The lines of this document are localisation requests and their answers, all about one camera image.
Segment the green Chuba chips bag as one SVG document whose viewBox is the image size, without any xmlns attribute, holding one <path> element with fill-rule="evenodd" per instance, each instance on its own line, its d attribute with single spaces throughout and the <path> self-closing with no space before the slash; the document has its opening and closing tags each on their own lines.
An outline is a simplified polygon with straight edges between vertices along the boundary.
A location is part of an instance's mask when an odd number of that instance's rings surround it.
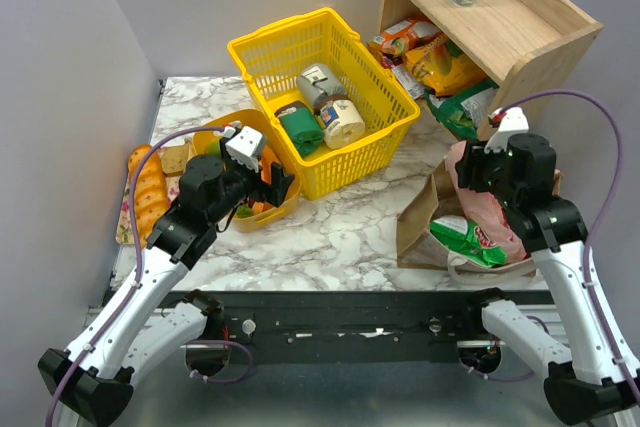
<svg viewBox="0 0 640 427">
<path fill-rule="evenodd" d="M 471 259 L 482 267 L 507 263 L 507 253 L 491 241 L 480 226 L 465 217 L 447 215 L 433 219 L 431 234 L 450 251 Z"/>
</svg>

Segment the brown burlap tote bag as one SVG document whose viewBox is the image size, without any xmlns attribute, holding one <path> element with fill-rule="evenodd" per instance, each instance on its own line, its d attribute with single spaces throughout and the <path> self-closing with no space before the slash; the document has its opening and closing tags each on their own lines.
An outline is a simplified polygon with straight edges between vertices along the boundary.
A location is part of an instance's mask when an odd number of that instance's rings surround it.
<svg viewBox="0 0 640 427">
<path fill-rule="evenodd" d="M 527 257 L 515 263 L 484 266 L 449 249 L 431 233 L 431 222 L 441 217 L 464 218 L 461 192 L 453 163 L 443 159 L 427 176 L 422 190 L 405 207 L 396 224 L 397 265 L 446 271 L 461 285 L 489 286 L 534 276 L 536 266 Z"/>
</svg>

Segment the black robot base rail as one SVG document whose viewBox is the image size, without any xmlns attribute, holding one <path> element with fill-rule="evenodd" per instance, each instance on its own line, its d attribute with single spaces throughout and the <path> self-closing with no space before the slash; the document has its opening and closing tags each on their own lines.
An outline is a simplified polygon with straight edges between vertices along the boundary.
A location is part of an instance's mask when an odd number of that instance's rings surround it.
<svg viewBox="0 0 640 427">
<path fill-rule="evenodd" d="M 215 328 L 246 345 L 259 365 L 429 361 L 452 363 L 458 345 L 490 338 L 481 310 L 511 300 L 548 306 L 548 293 L 208 292 L 219 303 Z"/>
</svg>

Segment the pink plastic grocery bag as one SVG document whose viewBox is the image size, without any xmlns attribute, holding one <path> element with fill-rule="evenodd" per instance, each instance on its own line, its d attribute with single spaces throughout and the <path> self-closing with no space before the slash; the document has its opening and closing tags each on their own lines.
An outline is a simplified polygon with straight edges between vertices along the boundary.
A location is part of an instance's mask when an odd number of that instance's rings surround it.
<svg viewBox="0 0 640 427">
<path fill-rule="evenodd" d="M 447 172 L 451 177 L 459 203 L 465 216 L 474 221 L 488 239 L 501 247 L 506 253 L 506 263 L 524 260 L 527 253 L 521 239 L 508 224 L 502 206 L 490 192 L 478 193 L 458 186 L 458 174 L 455 166 L 462 159 L 466 141 L 455 143 L 444 159 Z"/>
</svg>

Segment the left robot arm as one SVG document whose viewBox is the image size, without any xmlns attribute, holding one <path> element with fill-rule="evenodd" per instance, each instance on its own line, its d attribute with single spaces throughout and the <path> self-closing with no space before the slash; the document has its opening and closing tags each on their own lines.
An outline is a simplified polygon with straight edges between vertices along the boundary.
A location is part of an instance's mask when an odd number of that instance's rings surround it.
<svg viewBox="0 0 640 427">
<path fill-rule="evenodd" d="M 169 349 L 198 338 L 208 314 L 187 302 L 159 333 L 141 332 L 166 294 L 195 266 L 220 233 L 219 223 L 244 201 L 274 207 L 295 176 L 272 163 L 271 179 L 258 166 L 198 155 L 179 179 L 179 194 L 154 224 L 136 266 L 106 307 L 65 349 L 49 348 L 37 368 L 52 396 L 94 426 L 110 426 L 129 404 L 134 384 Z"/>
</svg>

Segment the braided toy bread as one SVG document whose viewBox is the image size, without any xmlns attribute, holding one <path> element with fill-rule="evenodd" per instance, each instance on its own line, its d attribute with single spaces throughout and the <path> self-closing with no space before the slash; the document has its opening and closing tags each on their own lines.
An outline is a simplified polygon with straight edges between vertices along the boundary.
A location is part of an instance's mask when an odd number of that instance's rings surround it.
<svg viewBox="0 0 640 427">
<path fill-rule="evenodd" d="M 278 163 L 279 158 L 269 146 L 265 146 L 262 152 L 260 165 L 261 165 L 261 179 L 267 184 L 272 183 L 271 165 L 273 162 Z M 251 210 L 254 215 L 267 212 L 271 208 L 272 208 L 272 205 L 269 204 L 268 202 L 255 201 L 251 204 Z"/>
</svg>

